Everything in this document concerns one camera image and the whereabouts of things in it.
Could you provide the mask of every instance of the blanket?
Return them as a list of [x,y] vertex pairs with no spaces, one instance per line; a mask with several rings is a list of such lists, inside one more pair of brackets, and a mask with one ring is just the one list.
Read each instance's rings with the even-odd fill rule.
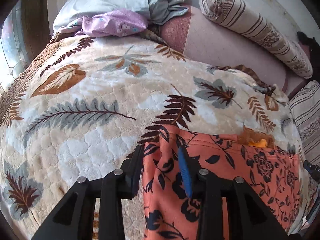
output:
[[[69,37],[49,44],[0,104],[0,209],[30,239],[79,176],[104,177],[137,144],[173,125],[206,134],[243,126],[300,158],[297,228],[310,202],[304,153],[287,106],[239,70],[219,70],[138,37]],[[144,236],[142,190],[123,201],[128,239]]]

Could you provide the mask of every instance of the metal screw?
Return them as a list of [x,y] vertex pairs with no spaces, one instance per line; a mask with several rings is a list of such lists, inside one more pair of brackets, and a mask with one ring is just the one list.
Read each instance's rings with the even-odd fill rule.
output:
[[209,171],[207,169],[201,169],[201,170],[199,170],[199,173],[201,175],[208,175]]
[[236,177],[236,183],[239,183],[239,184],[244,183],[244,178],[242,178],[242,177]]
[[123,173],[123,170],[121,170],[121,169],[116,169],[116,170],[113,171],[113,174],[117,175],[117,176],[121,175],[122,173]]
[[86,178],[86,177],[81,176],[81,177],[79,177],[79,178],[77,179],[77,182],[81,184],[81,183],[86,182],[86,180],[87,180],[87,178]]

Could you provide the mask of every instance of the fern print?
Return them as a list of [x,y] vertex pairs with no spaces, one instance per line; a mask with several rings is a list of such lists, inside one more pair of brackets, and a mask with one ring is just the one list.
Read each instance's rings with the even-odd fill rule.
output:
[[167,58],[172,57],[178,61],[180,61],[181,59],[186,62],[186,56],[183,55],[182,53],[171,49],[168,46],[164,46],[162,44],[159,44],[158,46],[155,47],[155,49],[160,49],[157,53],[163,53],[162,56],[167,56]]
[[24,147],[27,147],[27,141],[30,136],[41,127],[54,128],[60,125],[61,129],[66,127],[73,130],[81,123],[83,126],[86,124],[91,126],[94,123],[105,125],[115,116],[136,120],[133,117],[119,113],[117,101],[114,101],[111,105],[107,105],[103,101],[99,103],[94,98],[90,104],[84,100],[79,102],[78,99],[73,104],[69,102],[66,102],[64,105],[57,104],[56,107],[51,107],[29,125],[23,137],[23,144]]
[[20,94],[17,95],[17,98],[12,103],[11,107],[9,108],[6,116],[4,117],[4,121],[2,124],[4,124],[6,127],[10,127],[12,125],[12,120],[21,121],[23,118],[19,115],[19,105],[20,101],[22,100],[22,97],[25,95],[26,89],[23,89],[20,91]]
[[234,100],[236,97],[236,89],[227,87],[221,79],[217,79],[213,83],[193,77],[196,86],[201,88],[201,91],[196,93],[196,97],[207,101],[213,101],[212,105],[216,108],[225,109],[234,102],[241,109],[242,107]]
[[147,63],[159,63],[155,60],[146,60],[143,59],[145,57],[150,57],[150,55],[145,54],[128,54],[129,50],[132,48],[131,46],[124,55],[110,55],[106,57],[96,58],[95,61],[111,61],[113,63],[106,65],[101,71],[115,71],[119,69],[126,69],[126,73],[140,77],[145,75],[148,70],[144,66]]
[[193,104],[194,99],[189,97],[184,97],[176,88],[175,90],[179,95],[169,95],[169,99],[166,100],[169,104],[164,106],[169,108],[165,110],[162,115],[156,116],[158,121],[152,122],[154,125],[146,127],[146,130],[149,130],[141,137],[143,140],[139,141],[138,144],[145,144],[146,142],[158,142],[160,133],[163,134],[164,138],[169,138],[169,134],[165,136],[165,128],[161,126],[164,124],[174,125],[178,127],[178,124],[182,127],[188,129],[186,121],[191,122],[189,114],[195,115],[195,112],[192,108],[196,108]]
[[258,99],[256,97],[250,97],[247,103],[249,110],[252,111],[252,115],[256,116],[256,121],[259,121],[260,125],[266,129],[267,132],[273,131],[276,125],[268,118]]
[[212,74],[212,75],[214,75],[214,73],[215,73],[215,71],[216,71],[217,69],[218,69],[217,67],[213,67],[213,66],[208,66],[208,67],[207,67],[207,71],[208,71],[210,74]]
[[291,123],[293,123],[293,120],[288,115],[285,115],[283,118],[280,119],[281,132],[284,136],[285,136],[284,129],[288,127]]
[[92,37],[85,37],[79,40],[77,46],[74,49],[68,50],[66,53],[62,54],[54,63],[47,65],[47,67],[44,68],[44,70],[41,72],[40,77],[44,74],[45,71],[47,71],[51,66],[57,65],[62,60],[64,60],[66,57],[70,57],[72,54],[75,54],[77,51],[81,51],[82,49],[85,49],[86,47],[90,47],[93,43]]
[[34,179],[28,179],[28,163],[22,163],[17,169],[4,161],[4,178],[6,186],[2,192],[4,199],[12,204],[10,208],[11,216],[21,220],[26,217],[33,218],[39,225],[31,208],[34,207],[42,196],[43,184]]

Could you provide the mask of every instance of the white wall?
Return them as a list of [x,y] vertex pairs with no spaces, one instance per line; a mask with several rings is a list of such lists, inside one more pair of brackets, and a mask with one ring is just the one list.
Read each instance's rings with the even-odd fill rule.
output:
[[[51,32],[53,21],[67,0],[48,0],[48,18]],[[297,40],[297,31],[320,42],[320,29],[300,0],[245,0],[254,11],[261,13],[284,35]],[[187,0],[199,8],[198,0]]]

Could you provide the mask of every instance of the floral striped pillowcase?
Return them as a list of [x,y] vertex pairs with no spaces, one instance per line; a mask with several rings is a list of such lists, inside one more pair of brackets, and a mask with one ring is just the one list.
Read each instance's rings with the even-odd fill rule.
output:
[[265,17],[246,6],[244,0],[199,0],[209,20],[239,33],[267,49],[297,75],[312,76],[312,66],[300,46],[289,41]]

